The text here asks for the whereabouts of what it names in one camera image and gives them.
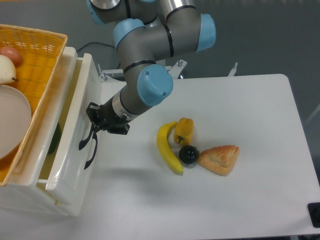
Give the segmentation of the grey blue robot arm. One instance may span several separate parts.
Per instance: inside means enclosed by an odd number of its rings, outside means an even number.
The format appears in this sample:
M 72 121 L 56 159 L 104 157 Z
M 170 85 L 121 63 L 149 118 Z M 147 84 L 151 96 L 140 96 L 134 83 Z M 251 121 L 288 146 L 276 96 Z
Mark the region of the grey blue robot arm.
M 125 135 L 132 120 L 173 90 L 159 61 L 211 48 L 216 25 L 193 0 L 89 0 L 87 6 L 97 23 L 116 22 L 113 42 L 126 82 L 105 104 L 88 105 L 91 130 Z

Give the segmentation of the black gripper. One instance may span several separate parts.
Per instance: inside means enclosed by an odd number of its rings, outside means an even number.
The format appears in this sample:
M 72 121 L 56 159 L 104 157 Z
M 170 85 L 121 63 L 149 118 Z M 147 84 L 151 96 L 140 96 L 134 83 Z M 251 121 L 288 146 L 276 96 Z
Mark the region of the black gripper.
M 90 102 L 86 108 L 87 116 L 91 122 L 92 131 L 107 131 L 110 134 L 127 135 L 130 129 L 127 116 L 119 116 L 113 107 L 113 98 L 103 105 Z

